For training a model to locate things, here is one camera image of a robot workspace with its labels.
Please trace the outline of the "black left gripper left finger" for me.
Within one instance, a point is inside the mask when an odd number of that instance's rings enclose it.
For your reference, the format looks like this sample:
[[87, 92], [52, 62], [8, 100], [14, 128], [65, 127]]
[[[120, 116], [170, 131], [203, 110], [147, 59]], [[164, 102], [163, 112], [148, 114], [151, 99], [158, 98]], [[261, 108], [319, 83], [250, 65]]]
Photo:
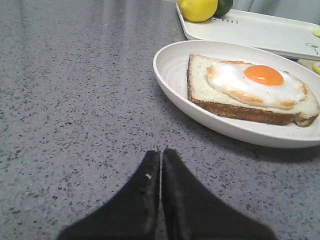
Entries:
[[60, 240], [153, 240], [160, 201], [160, 153], [147, 151], [123, 188], [92, 214], [64, 229]]

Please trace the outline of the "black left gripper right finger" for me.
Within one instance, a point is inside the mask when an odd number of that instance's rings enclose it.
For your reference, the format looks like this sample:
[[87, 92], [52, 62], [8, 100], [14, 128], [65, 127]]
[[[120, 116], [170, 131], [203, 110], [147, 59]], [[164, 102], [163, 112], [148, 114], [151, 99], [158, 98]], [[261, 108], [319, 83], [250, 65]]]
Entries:
[[167, 148], [162, 157], [161, 198], [170, 240], [275, 240], [263, 225], [213, 195]]

